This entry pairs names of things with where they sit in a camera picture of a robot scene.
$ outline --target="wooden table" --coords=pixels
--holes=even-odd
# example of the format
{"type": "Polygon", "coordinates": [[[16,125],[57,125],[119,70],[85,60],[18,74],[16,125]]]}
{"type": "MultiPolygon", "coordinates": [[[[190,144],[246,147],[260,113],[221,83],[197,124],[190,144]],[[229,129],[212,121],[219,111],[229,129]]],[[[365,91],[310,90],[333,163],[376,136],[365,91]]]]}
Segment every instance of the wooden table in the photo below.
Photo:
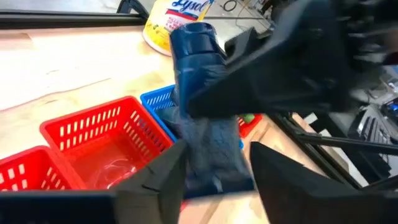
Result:
{"type": "MultiPolygon", "coordinates": [[[[52,93],[0,111],[0,158],[37,145],[47,145],[39,133],[39,125],[45,120],[126,95],[139,98],[142,93],[172,84],[174,72],[171,58],[152,50],[142,40],[141,30],[142,27],[107,27],[1,31],[0,37],[3,38],[0,38],[0,52],[19,51],[20,53],[21,50],[28,49],[41,56],[47,56],[50,62],[55,61],[56,57],[66,60],[65,54],[73,63],[76,63],[74,57],[79,57],[83,62],[93,57],[97,63],[95,60],[89,61],[89,69],[79,70],[79,72],[85,71],[81,75],[106,77],[108,73],[111,74],[102,82],[75,90],[52,93]],[[103,45],[109,46],[110,43],[114,47],[101,50],[103,45]]],[[[6,71],[1,69],[0,72],[4,74],[6,71]]],[[[64,79],[65,85],[75,81],[64,79]]],[[[21,94],[31,94],[36,91],[34,86],[26,86],[20,89],[21,94]]],[[[267,116],[244,140],[244,155],[247,158],[251,141],[259,141],[309,169],[323,174],[267,116]]],[[[191,202],[181,213],[180,223],[267,223],[267,217],[258,194],[251,194],[191,202]]]]}

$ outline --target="blue plastic basket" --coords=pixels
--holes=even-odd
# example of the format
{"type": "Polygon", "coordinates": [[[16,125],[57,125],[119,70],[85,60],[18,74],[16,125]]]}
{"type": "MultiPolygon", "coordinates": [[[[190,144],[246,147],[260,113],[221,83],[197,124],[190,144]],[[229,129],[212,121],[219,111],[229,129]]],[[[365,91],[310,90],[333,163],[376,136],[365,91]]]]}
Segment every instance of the blue plastic basket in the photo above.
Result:
{"type": "MultiPolygon", "coordinates": [[[[150,91],[144,93],[140,96],[142,101],[142,105],[144,108],[152,115],[152,117],[157,121],[157,123],[162,127],[162,129],[169,135],[170,139],[173,142],[177,141],[177,138],[170,131],[170,129],[166,126],[166,124],[160,119],[160,117],[155,113],[157,109],[164,109],[174,106],[175,103],[171,100],[171,92],[174,88],[174,85],[170,85],[167,87],[160,88],[158,90],[150,91]]],[[[239,148],[243,149],[243,142],[240,140],[239,148]]]]}

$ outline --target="green object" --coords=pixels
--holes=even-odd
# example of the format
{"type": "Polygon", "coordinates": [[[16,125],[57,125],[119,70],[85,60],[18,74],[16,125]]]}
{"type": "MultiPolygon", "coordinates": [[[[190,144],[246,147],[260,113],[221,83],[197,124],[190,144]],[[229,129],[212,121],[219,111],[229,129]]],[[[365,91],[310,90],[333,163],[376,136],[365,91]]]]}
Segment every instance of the green object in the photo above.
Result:
{"type": "Polygon", "coordinates": [[[242,114],[239,115],[239,117],[242,118],[243,122],[245,122],[246,124],[249,124],[254,120],[254,114],[242,114]]]}

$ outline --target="bottle cap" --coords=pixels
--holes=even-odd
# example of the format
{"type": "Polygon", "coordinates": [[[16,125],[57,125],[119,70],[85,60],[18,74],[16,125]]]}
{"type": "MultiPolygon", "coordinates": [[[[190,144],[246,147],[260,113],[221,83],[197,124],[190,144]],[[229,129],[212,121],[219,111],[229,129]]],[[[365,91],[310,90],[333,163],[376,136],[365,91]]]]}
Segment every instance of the bottle cap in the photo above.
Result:
{"type": "Polygon", "coordinates": [[[174,60],[193,54],[219,53],[214,27],[206,22],[185,24],[170,34],[174,60]]]}

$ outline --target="red plastic basket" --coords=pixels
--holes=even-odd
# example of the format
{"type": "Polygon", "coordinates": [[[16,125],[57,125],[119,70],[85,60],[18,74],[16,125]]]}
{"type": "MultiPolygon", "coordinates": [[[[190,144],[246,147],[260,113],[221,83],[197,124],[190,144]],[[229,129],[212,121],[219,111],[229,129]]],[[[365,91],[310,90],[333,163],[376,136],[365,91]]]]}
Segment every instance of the red plastic basket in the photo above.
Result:
{"type": "Polygon", "coordinates": [[[81,189],[108,189],[172,145],[131,96],[46,121],[40,132],[81,189]]]}
{"type": "Polygon", "coordinates": [[[36,146],[0,160],[0,189],[67,190],[76,185],[59,167],[56,155],[46,146],[36,146]]]}
{"type": "Polygon", "coordinates": [[[255,114],[254,119],[249,123],[246,124],[242,118],[238,119],[239,124],[239,135],[241,138],[246,138],[246,136],[256,127],[256,125],[261,121],[261,114],[255,114]]]}

